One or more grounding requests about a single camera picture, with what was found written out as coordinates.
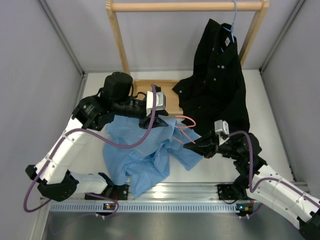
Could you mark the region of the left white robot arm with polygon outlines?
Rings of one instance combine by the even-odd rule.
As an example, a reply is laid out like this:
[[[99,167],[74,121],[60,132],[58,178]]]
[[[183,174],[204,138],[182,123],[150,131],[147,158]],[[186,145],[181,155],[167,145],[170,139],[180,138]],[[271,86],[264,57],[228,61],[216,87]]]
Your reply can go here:
[[[97,94],[80,100],[49,153],[25,170],[43,197],[62,202],[74,194],[90,194],[91,199],[100,197],[103,200],[113,195],[114,183],[105,173],[80,174],[71,172],[69,167],[92,137],[120,149],[132,149],[145,141],[152,128],[166,126],[159,118],[168,116],[166,96],[161,88],[153,84],[150,91],[143,93],[144,98],[138,99],[133,95],[133,87],[129,74],[114,72],[105,78]],[[138,126],[146,132],[137,142],[127,145],[113,143],[99,135],[98,132],[116,116],[137,119]]]

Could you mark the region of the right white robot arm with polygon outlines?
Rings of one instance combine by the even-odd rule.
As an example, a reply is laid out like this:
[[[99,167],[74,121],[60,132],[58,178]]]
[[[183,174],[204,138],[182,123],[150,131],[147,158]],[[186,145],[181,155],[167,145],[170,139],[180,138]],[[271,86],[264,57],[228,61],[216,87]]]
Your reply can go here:
[[[236,131],[219,136],[210,132],[183,147],[207,159],[215,154],[233,159],[239,173],[232,184],[237,198],[253,199],[272,209],[306,240],[320,238],[320,200],[286,180],[261,158],[262,148],[252,133]]]

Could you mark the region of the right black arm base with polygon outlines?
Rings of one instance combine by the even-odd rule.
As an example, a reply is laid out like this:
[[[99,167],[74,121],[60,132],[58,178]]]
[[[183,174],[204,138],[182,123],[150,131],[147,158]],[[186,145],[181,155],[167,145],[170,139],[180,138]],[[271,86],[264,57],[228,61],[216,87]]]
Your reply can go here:
[[[236,192],[233,190],[232,184],[218,184],[217,185],[217,193],[219,200],[222,201],[236,201],[238,197]]]

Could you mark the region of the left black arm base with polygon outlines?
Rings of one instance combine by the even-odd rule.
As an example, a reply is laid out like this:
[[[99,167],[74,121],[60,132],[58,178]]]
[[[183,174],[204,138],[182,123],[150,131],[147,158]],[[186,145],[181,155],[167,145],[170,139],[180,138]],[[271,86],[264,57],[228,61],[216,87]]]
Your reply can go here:
[[[129,194],[129,185],[114,185],[111,194],[109,195],[110,199],[116,201],[126,201]]]

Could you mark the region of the pink wire hanger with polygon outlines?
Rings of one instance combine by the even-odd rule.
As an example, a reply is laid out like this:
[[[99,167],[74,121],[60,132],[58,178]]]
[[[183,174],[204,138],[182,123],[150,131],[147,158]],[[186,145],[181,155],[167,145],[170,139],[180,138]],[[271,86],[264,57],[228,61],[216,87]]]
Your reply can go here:
[[[185,136],[187,137],[191,143],[195,144],[196,142],[188,135],[184,132],[184,129],[190,129],[190,128],[193,128],[195,127],[197,124],[196,124],[196,121],[193,120],[191,117],[189,116],[185,116],[185,115],[176,115],[175,116],[177,119],[187,119],[189,121],[191,121],[191,125],[184,125],[184,126],[175,126],[176,129],[179,129],[179,131]]]

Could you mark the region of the light blue shirt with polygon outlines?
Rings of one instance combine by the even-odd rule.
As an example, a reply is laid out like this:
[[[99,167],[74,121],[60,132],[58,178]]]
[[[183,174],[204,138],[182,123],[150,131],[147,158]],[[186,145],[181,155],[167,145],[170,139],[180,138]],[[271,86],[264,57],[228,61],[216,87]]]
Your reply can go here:
[[[115,185],[130,182],[132,194],[139,197],[154,185],[170,175],[170,157],[174,157],[187,171],[190,171],[202,159],[202,156],[185,149],[190,143],[175,126],[184,126],[175,118],[164,118],[166,127],[152,128],[147,138],[138,146],[123,149],[106,143],[103,158],[109,177]],[[193,129],[184,129],[193,140],[198,135]]]

